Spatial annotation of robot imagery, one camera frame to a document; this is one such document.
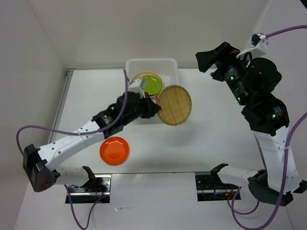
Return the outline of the pink plastic cup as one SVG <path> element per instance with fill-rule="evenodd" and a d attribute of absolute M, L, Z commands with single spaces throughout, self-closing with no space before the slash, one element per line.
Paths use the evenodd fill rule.
<path fill-rule="evenodd" d="M 158 98 L 160 97 L 160 94 L 161 94 L 161 93 L 157 93 L 157 94 L 155 95 L 155 101 L 156 101 L 156 102 L 158 101 Z"/>

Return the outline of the round bamboo woven plate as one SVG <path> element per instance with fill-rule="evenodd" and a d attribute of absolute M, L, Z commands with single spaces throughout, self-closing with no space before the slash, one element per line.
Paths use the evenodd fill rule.
<path fill-rule="evenodd" d="M 158 117 L 169 126 L 184 123 L 192 110 L 189 92 L 179 85 L 170 85 L 162 90 L 156 98 L 156 103 L 161 107 Z"/>

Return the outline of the lime green plate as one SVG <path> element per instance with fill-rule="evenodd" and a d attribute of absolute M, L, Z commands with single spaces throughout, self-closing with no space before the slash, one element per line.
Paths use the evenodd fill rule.
<path fill-rule="evenodd" d="M 149 96 L 154 96 L 162 90 L 163 82 L 160 77 L 153 74 L 147 74 L 142 76 L 142 78 L 145 79 L 144 91 L 148 93 Z"/>

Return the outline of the beige bear print plate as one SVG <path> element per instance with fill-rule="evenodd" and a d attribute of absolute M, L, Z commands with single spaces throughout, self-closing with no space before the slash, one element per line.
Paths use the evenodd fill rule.
<path fill-rule="evenodd" d="M 156 75 L 156 76 L 158 76 L 158 77 L 160 77 L 158 74 L 156 74 L 156 73 L 154 73 L 154 72 L 150 72 L 150 71 L 144 71 L 144 72 L 140 72 L 140 73 L 138 73 L 138 74 L 136 74 L 133 78 L 132 78 L 132 80 L 135 80 L 135 79 L 137 79 L 137 78 L 142 78 L 142 76 L 144 76 L 144 75 L 147 75 L 147 74 L 153 74 L 153 75 Z"/>

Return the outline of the orange plastic plate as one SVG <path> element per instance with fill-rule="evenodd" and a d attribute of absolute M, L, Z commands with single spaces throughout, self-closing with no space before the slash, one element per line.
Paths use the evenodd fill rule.
<path fill-rule="evenodd" d="M 117 136 L 106 139 L 99 149 L 101 160 L 111 166 L 117 166 L 124 163 L 129 153 L 130 148 L 127 141 Z"/>

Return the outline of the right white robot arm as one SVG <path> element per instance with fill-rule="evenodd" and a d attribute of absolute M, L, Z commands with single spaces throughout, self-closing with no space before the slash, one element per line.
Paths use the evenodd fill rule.
<path fill-rule="evenodd" d="M 269 59 L 253 57 L 251 52 L 242 54 L 227 42 L 196 53 L 196 59 L 200 72 L 217 67 L 211 77 L 225 82 L 243 107 L 242 115 L 259 144 L 265 166 L 239 175 L 239 169 L 220 164 L 211 171 L 211 185 L 247 185 L 262 203 L 288 205 L 294 193 L 306 191 L 307 183 L 300 178 L 287 143 L 290 120 L 286 105 L 272 93 L 282 78 L 276 65 Z"/>

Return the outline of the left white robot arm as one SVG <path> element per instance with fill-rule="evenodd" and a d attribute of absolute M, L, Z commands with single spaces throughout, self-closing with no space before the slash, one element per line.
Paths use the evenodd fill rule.
<path fill-rule="evenodd" d="M 56 183 L 71 184 L 88 192 L 97 185 L 97 178 L 88 166 L 65 170 L 60 165 L 83 149 L 102 142 L 123 130 L 124 126 L 138 117 L 151 118 L 161 107 L 149 95 L 128 92 L 117 98 L 106 110 L 73 133 L 50 144 L 24 148 L 23 169 L 35 192 L 43 192 Z"/>

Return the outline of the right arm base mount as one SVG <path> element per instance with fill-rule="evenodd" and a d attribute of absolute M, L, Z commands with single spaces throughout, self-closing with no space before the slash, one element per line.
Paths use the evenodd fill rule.
<path fill-rule="evenodd" d="M 198 202 L 224 201 L 234 194 L 238 186 L 234 184 L 223 184 L 215 182 L 211 174 L 195 174 Z"/>

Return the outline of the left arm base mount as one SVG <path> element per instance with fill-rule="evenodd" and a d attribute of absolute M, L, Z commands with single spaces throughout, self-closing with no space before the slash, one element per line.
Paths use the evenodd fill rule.
<path fill-rule="evenodd" d="M 96 182 L 83 187 L 68 185 L 73 204 L 93 204 L 110 202 L 111 174 L 96 174 Z"/>

